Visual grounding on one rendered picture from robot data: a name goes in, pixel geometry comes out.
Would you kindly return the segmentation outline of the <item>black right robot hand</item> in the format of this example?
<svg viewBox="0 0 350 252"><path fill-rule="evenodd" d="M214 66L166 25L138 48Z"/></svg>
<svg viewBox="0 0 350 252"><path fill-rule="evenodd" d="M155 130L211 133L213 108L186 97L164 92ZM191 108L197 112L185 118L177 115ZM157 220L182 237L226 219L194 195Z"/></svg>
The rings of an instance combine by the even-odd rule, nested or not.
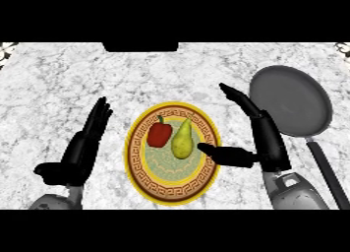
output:
<svg viewBox="0 0 350 252"><path fill-rule="evenodd" d="M219 84L226 95L241 107L251 120L251 129L257 153L238 147L216 147L200 143L198 149L208 155L216 164L251 168L254 163L262 164L265 172L281 172L293 168L284 138L272 118L265 109L260 109L244 92Z"/></svg>

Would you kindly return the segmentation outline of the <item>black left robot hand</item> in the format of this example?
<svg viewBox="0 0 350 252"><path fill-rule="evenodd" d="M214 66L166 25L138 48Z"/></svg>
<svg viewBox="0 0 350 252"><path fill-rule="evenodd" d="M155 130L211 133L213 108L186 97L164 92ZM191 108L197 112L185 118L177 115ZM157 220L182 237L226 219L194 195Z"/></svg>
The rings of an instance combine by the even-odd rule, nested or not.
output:
<svg viewBox="0 0 350 252"><path fill-rule="evenodd" d="M83 130L70 141L61 162L45 162L34 170L48 185L83 186L95 167L99 143L114 110L101 97L90 111Z"/></svg>

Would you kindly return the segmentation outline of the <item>grey frying pan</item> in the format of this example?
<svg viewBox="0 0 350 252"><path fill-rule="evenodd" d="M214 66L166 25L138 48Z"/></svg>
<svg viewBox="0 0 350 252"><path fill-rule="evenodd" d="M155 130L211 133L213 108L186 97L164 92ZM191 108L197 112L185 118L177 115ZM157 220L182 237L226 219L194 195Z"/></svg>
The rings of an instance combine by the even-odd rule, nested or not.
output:
<svg viewBox="0 0 350 252"><path fill-rule="evenodd" d="M350 200L325 152L312 138L332 121L331 99L318 80L294 67L269 66L253 77L250 98L269 111L281 133L306 139L338 209L350 210Z"/></svg>

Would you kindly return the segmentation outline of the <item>red bell pepper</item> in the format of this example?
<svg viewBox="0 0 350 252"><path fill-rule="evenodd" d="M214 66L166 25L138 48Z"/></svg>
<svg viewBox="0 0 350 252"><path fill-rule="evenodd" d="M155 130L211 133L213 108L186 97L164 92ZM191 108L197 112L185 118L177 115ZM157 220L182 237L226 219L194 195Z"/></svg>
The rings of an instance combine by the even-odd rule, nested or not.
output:
<svg viewBox="0 0 350 252"><path fill-rule="evenodd" d="M148 132L148 145L154 148L163 148L170 140L173 134L173 127L164 122L164 117L158 116L158 122L155 122Z"/></svg>

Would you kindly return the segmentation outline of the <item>yellow patterned plate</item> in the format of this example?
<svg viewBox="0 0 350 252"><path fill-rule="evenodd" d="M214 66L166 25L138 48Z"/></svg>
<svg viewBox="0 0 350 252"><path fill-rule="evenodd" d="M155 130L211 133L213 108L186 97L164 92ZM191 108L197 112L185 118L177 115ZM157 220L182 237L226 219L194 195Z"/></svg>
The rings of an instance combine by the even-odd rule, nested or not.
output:
<svg viewBox="0 0 350 252"><path fill-rule="evenodd" d="M172 142L183 122L194 150L177 158ZM154 203L179 206L195 201L211 188L219 165L198 150L198 144L222 145L219 129L208 114L194 104L155 104L136 119L126 139L126 170L132 185Z"/></svg>

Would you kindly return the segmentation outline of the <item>green pear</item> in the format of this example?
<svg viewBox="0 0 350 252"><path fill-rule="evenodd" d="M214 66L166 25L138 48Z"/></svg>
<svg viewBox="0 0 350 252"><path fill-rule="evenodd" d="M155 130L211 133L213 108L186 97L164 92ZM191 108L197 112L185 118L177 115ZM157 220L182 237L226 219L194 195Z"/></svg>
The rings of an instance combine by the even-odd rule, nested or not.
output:
<svg viewBox="0 0 350 252"><path fill-rule="evenodd" d="M186 159L194 151L192 120L186 119L172 140L172 152L177 159Z"/></svg>

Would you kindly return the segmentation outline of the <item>black appliance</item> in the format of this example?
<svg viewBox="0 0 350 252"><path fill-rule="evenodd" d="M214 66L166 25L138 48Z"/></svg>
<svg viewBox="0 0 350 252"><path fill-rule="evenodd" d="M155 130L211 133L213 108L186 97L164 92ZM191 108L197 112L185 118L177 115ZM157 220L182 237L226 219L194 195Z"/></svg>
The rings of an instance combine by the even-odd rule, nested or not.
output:
<svg viewBox="0 0 350 252"><path fill-rule="evenodd" d="M110 52L173 52L179 49L177 42L161 42L161 43L105 42L104 46Z"/></svg>

